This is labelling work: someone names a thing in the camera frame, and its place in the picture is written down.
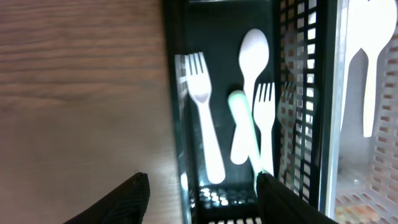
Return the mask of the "white spoon group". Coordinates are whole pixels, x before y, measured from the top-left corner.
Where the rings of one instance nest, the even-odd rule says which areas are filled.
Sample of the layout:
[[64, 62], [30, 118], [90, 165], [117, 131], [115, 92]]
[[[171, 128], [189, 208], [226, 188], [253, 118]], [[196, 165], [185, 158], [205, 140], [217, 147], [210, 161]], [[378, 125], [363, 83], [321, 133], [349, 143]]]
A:
[[[243, 91], [252, 111], [255, 82], [269, 61], [269, 44], [261, 30], [251, 29], [246, 33], [241, 43], [238, 60], [244, 78]], [[243, 146], [243, 136], [236, 128], [230, 155], [233, 164], [241, 165], [248, 159], [248, 154]]]

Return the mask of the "white spoon crossed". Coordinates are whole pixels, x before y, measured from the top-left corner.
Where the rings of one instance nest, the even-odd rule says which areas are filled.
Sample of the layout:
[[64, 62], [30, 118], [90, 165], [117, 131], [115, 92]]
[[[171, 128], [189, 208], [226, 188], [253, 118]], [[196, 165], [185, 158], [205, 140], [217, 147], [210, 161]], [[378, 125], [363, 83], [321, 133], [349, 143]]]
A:
[[396, 22], [395, 0], [349, 1], [341, 113], [345, 113], [349, 65], [355, 54], [362, 49], [368, 57], [363, 105], [363, 136], [366, 138], [373, 133], [378, 56], [392, 38]]

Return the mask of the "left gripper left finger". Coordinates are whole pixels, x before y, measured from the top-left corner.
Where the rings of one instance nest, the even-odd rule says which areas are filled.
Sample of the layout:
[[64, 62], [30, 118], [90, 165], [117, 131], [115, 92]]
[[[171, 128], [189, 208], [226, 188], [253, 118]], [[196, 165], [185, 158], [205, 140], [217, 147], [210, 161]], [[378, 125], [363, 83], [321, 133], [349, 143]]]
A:
[[140, 224], [150, 199], [146, 173], [137, 172], [85, 211], [66, 221], [67, 224]]

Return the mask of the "white fork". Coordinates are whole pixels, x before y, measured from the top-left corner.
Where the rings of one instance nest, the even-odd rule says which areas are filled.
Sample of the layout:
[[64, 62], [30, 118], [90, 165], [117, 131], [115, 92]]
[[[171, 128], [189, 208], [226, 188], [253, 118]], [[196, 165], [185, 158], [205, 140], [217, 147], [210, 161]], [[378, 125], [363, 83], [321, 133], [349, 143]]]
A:
[[272, 128], [275, 121], [275, 84], [260, 83], [254, 99], [254, 121], [261, 132], [262, 166], [274, 176]]
[[185, 56], [185, 71], [189, 95], [198, 108], [206, 174], [212, 184], [220, 184], [226, 174], [210, 110], [212, 85], [203, 52]]

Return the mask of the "clear plastic basket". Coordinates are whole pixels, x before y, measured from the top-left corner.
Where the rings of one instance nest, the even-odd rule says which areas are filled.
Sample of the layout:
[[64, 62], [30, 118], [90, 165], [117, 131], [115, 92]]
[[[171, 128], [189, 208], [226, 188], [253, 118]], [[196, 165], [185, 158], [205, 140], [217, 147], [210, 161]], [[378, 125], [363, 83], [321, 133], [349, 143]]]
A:
[[336, 12], [333, 104], [326, 213], [338, 223], [397, 222], [397, 22], [377, 60], [372, 136], [363, 136], [368, 57], [361, 49], [349, 65], [341, 113], [349, 1]]

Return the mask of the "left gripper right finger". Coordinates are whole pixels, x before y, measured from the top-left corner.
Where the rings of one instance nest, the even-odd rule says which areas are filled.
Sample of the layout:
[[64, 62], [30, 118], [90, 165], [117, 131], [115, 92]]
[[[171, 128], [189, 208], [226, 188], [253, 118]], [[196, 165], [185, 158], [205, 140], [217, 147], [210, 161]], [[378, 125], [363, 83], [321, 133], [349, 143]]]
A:
[[337, 224], [268, 173], [256, 179], [259, 215], [270, 224]]

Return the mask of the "black plastic basket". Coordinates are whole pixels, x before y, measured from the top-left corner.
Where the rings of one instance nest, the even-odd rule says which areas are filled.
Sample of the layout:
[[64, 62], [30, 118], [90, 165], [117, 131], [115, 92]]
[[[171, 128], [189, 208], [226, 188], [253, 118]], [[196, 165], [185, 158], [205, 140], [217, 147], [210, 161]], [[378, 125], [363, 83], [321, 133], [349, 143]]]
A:
[[[243, 87], [238, 54], [246, 33], [261, 30], [269, 60], [255, 88], [274, 83], [272, 147], [276, 178], [299, 199], [328, 213], [330, 124], [336, 1], [164, 1], [175, 142], [184, 223], [259, 223], [250, 163], [230, 158], [235, 123], [228, 95]], [[186, 56], [202, 52], [210, 73], [210, 110], [226, 177], [207, 178]]]

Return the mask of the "mint green fork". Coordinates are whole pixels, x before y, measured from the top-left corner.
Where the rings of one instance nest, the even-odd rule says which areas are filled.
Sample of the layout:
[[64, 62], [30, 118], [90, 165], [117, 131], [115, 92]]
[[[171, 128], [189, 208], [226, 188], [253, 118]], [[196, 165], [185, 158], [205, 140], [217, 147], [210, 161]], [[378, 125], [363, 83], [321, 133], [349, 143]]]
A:
[[235, 164], [242, 164], [244, 163], [243, 159], [248, 157], [253, 172], [257, 175], [262, 172], [263, 168], [254, 121], [245, 93], [241, 90], [233, 91], [228, 97], [228, 105], [236, 124], [234, 149], [231, 151], [232, 161]]

